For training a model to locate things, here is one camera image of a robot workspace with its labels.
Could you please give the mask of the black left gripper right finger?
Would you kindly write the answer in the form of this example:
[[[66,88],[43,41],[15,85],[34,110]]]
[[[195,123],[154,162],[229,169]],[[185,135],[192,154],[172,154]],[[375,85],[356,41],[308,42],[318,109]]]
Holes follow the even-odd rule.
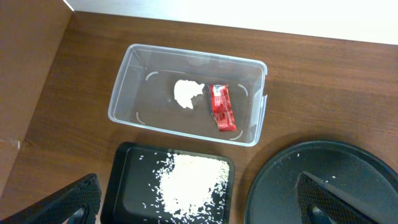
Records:
[[[295,198],[302,223],[389,222],[388,216],[309,172],[299,173]]]

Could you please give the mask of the white tissue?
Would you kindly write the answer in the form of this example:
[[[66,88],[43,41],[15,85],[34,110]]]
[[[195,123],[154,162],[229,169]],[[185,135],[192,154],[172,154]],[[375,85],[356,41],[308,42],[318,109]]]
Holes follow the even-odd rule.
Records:
[[[193,109],[192,98],[203,94],[205,84],[190,80],[178,80],[174,85],[174,99],[183,109]]]

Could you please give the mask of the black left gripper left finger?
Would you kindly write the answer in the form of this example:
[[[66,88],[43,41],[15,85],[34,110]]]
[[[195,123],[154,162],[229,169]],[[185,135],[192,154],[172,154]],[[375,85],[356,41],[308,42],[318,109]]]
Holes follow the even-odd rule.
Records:
[[[95,223],[101,189],[97,175],[88,174],[1,223]]]

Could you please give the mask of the red sauce packet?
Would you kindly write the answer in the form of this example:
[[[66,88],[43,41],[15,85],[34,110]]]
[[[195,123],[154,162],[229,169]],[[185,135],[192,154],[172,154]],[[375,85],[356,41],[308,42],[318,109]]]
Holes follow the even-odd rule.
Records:
[[[237,130],[228,87],[229,85],[208,85],[211,113],[221,132]]]

